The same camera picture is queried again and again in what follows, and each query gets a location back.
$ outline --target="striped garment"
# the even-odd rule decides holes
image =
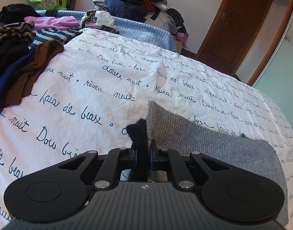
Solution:
[[[35,38],[34,22],[19,22],[0,27],[0,44],[10,38],[17,38],[22,44],[31,44]]]
[[[74,37],[80,35],[82,32],[79,28],[70,30],[58,30],[57,28],[41,29],[35,31],[36,37],[32,44],[29,45],[30,48],[39,45],[40,43],[45,43],[49,40],[57,40],[62,43],[68,43]]]

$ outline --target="brown sock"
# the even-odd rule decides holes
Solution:
[[[29,96],[33,84],[45,70],[50,60],[55,57],[56,54],[62,53],[63,51],[63,44],[56,40],[50,40],[44,44],[39,44],[34,52],[34,61],[21,68],[21,76],[8,91],[4,107],[20,104],[23,97]]]

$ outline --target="wooden door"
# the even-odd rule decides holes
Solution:
[[[273,0],[227,0],[197,60],[233,75],[255,40]]]

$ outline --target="pink garment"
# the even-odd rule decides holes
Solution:
[[[55,17],[33,17],[24,18],[25,22],[35,22],[33,30],[45,28],[58,28],[59,30],[67,30],[68,27],[79,27],[79,22],[73,16]]]

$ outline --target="metal screw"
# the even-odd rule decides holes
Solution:
[[[190,189],[193,187],[193,183],[191,181],[181,181],[178,185],[183,189]]]
[[[105,189],[109,187],[110,183],[108,181],[97,181],[94,185],[99,189]]]

